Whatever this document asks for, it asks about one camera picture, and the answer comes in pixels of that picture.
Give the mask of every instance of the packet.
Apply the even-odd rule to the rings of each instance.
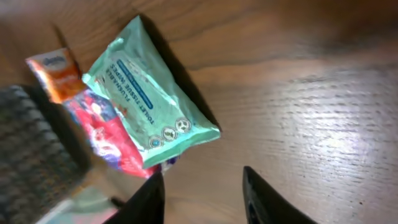
[[[86,88],[68,49],[58,49],[26,59],[54,103],[62,103]]]
[[[144,167],[220,137],[174,82],[139,16],[108,45],[83,81],[112,101]]]
[[[86,89],[65,106],[89,136],[94,153],[111,167],[145,178],[160,169],[142,169],[142,157],[107,99]]]

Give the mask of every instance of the light green packet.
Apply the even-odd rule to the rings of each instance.
[[[83,81],[111,100],[144,169],[220,137],[219,129],[174,82],[139,16],[108,45]]]

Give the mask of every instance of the glossy table surface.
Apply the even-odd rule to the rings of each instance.
[[[1,85],[35,82],[24,59],[60,34],[87,71],[138,13],[223,130],[166,173],[166,223],[244,223],[245,165],[317,222],[397,222],[396,1],[2,0]],[[103,173],[124,197],[143,183]]]

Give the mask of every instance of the circular icon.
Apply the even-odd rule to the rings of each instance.
[[[180,133],[188,133],[191,130],[191,122],[187,118],[179,118],[175,122],[175,127]]]
[[[173,141],[177,138],[178,132],[173,127],[164,127],[162,130],[162,136],[166,141]]]
[[[156,147],[160,147],[163,146],[163,139],[162,137],[158,136],[158,135],[153,135],[149,138],[149,146],[151,148],[156,148]]]

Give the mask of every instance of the orange packet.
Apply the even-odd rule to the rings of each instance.
[[[69,100],[86,88],[66,48],[32,56],[26,63],[54,103]]]

